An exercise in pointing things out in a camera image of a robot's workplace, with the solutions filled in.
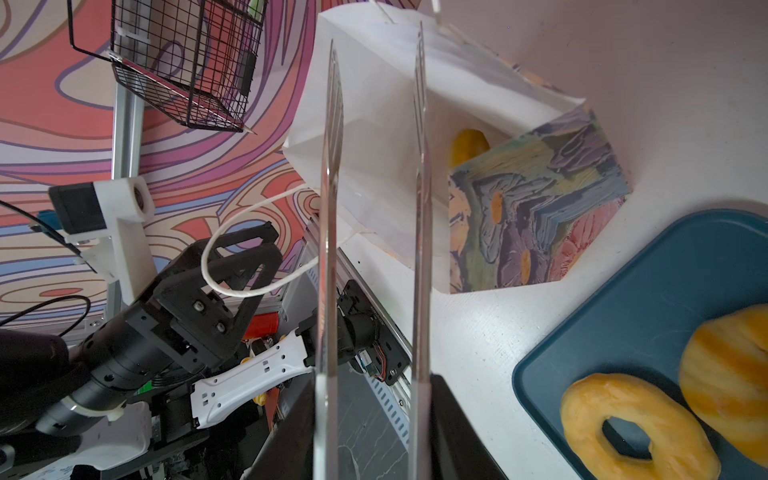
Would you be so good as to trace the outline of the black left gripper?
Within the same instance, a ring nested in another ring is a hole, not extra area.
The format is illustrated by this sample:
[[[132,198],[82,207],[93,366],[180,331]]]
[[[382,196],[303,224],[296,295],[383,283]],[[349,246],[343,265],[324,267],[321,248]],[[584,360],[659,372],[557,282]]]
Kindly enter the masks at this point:
[[[270,222],[223,234],[206,255],[214,283],[248,294],[268,286],[282,262],[278,238]],[[233,310],[216,293],[203,290],[205,245],[199,240],[187,247],[176,266],[158,274],[125,314],[126,323],[150,346],[189,372],[228,361],[252,317],[250,299]]]

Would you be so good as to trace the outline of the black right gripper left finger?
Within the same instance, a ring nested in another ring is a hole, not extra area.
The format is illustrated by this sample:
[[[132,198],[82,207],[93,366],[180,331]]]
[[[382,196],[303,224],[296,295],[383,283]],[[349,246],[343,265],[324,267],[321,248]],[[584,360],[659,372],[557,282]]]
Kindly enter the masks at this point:
[[[253,465],[243,472],[246,480],[311,479],[315,433],[315,380],[310,380],[293,408]]]

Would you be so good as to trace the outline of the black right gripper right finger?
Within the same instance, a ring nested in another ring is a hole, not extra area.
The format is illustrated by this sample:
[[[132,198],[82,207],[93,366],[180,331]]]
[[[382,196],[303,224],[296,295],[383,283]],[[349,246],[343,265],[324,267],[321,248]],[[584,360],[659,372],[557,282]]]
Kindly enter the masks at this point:
[[[507,480],[445,379],[432,374],[430,383],[432,479]]]

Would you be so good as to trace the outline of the metal serving tongs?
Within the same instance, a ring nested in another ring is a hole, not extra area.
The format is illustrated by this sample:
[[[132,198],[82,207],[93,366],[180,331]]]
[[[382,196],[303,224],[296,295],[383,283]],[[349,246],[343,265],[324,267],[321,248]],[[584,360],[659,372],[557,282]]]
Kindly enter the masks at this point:
[[[416,189],[415,292],[408,477],[432,477],[430,308],[433,262],[432,173],[426,135],[427,94],[425,33],[419,28],[415,61],[415,124],[419,147]],[[315,341],[313,477],[338,474],[338,309],[336,303],[337,196],[343,138],[343,97],[339,60],[329,55],[326,122],[323,142],[318,242],[318,312]]]

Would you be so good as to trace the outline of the floral paper gift bag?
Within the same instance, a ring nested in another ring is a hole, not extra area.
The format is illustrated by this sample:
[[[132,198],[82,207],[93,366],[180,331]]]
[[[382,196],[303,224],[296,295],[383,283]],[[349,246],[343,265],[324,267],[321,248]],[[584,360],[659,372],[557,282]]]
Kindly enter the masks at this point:
[[[630,196],[612,146],[585,100],[502,60],[437,16],[375,1],[321,13],[283,146],[289,164],[303,187],[320,190],[335,50],[343,97],[340,220],[414,266],[420,27],[434,287],[456,294],[562,279]],[[483,132],[490,150],[451,168],[452,143],[464,129]]]

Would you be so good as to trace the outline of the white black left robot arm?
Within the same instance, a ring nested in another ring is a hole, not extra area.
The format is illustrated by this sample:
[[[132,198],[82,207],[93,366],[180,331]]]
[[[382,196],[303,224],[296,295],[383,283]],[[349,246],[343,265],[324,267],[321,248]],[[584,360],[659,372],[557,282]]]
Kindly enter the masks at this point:
[[[256,313],[259,297],[231,310],[205,292],[201,266],[231,289],[272,282],[283,262],[271,223],[188,246],[137,300],[76,348],[53,335],[1,331],[1,433],[36,430],[53,437],[84,433],[96,419],[69,412],[76,405],[104,413],[176,365],[197,374],[229,360]]]

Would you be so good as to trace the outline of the striped twisted bread roll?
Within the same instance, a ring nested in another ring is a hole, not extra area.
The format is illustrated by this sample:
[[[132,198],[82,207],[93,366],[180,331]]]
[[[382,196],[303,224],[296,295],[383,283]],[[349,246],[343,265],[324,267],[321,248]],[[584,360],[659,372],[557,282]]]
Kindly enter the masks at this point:
[[[688,341],[679,386],[690,409],[752,462],[767,466],[767,306],[704,322]]]

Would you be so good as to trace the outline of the green white item in basket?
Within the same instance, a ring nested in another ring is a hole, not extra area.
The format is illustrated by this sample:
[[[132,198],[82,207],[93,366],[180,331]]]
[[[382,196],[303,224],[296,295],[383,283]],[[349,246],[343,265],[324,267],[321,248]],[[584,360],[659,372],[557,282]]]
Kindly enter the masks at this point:
[[[258,24],[264,22],[264,12],[266,8],[266,0],[249,0],[247,5],[247,13],[249,17]]]

